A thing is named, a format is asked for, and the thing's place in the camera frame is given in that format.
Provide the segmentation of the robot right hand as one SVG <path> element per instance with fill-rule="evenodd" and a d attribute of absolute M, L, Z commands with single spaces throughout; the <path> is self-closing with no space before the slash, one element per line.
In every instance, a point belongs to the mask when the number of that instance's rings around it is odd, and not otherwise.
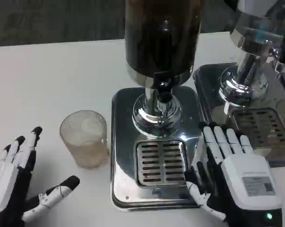
<path fill-rule="evenodd" d="M 200 149 L 184 173 L 198 206 L 230 227 L 280 227 L 282 202 L 268 161 L 249 138 L 215 122 L 199 124 Z"/>

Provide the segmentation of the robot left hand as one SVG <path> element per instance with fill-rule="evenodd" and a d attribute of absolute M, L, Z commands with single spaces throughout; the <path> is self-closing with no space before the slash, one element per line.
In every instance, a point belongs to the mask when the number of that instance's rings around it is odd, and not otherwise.
<path fill-rule="evenodd" d="M 80 184 L 77 176 L 27 198 L 36 162 L 36 146 L 43 129 L 35 127 L 28 138 L 17 137 L 0 158 L 0 227 L 23 227 L 46 215 Z"/>

